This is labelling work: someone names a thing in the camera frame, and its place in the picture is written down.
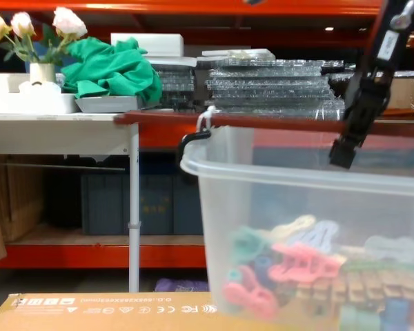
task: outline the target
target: white vase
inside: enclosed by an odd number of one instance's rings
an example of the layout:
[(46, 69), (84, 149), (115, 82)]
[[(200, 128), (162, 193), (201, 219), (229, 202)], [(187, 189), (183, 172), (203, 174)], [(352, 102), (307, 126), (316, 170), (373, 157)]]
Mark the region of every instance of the white vase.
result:
[(56, 83), (55, 66), (50, 63), (31, 63), (29, 67), (30, 82), (44, 83), (51, 81)]

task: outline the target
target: pink clothespin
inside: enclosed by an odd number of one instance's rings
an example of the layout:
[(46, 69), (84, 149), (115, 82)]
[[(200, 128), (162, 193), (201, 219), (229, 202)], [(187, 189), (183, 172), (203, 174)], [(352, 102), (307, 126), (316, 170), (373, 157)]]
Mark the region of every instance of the pink clothespin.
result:
[(303, 243), (293, 246), (275, 244), (272, 249), (283, 254), (284, 258), (281, 264), (274, 265), (268, 271), (268, 276), (273, 281), (312, 283), (318, 278), (335, 278), (339, 274), (339, 261)]
[(260, 286), (255, 273), (247, 265), (241, 265), (244, 281), (242, 284), (228, 283), (224, 286), (223, 294), (228, 302), (250, 310), (260, 319), (274, 319), (279, 306), (275, 295)]

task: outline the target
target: clear plastic bin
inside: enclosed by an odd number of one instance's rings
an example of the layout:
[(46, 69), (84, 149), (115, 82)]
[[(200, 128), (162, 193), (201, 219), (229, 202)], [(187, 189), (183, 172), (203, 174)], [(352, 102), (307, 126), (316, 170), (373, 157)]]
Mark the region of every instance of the clear plastic bin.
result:
[(222, 127), (186, 146), (219, 309), (292, 330), (414, 330), (414, 139)]

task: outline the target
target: white table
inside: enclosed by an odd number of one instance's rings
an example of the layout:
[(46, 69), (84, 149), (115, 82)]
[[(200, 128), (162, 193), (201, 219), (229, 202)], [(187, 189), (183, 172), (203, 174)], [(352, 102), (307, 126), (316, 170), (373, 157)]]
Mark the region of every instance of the white table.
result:
[(0, 114), (0, 154), (127, 154), (130, 157), (129, 291), (139, 284), (139, 132), (113, 114)]

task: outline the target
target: blue storage crate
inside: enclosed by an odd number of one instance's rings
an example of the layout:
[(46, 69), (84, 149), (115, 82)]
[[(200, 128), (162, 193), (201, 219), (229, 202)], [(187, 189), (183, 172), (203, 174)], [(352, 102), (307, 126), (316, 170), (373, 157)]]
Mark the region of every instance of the blue storage crate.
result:
[(173, 181), (173, 233), (203, 234), (198, 185), (187, 184), (180, 176)]
[[(141, 234), (172, 234), (172, 177), (140, 176)], [(128, 234), (130, 186), (128, 174), (85, 174), (81, 178), (84, 234)]]

